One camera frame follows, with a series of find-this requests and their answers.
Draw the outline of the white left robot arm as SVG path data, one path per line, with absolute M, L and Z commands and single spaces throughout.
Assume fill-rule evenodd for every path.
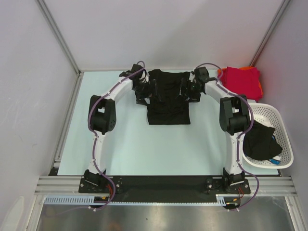
M 114 182 L 106 176 L 101 163 L 106 136 L 116 125 L 116 103 L 133 89 L 133 85 L 146 83 L 144 61 L 133 64 L 129 71 L 119 75 L 117 82 L 102 95 L 92 95 L 89 105 L 88 129 L 93 133 L 93 147 L 88 169 L 80 181 L 80 193 L 115 193 Z

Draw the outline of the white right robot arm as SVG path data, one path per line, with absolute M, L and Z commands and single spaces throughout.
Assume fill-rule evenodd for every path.
M 190 100 L 199 93 L 219 103 L 219 125 L 227 141 L 227 157 L 221 183 L 225 192 L 233 193 L 245 180 L 243 144 L 245 134 L 254 123 L 252 108 L 245 95 L 237 95 L 226 89 L 218 78 L 209 76 L 205 67 L 196 68 L 188 79 L 180 81 L 179 96 Z

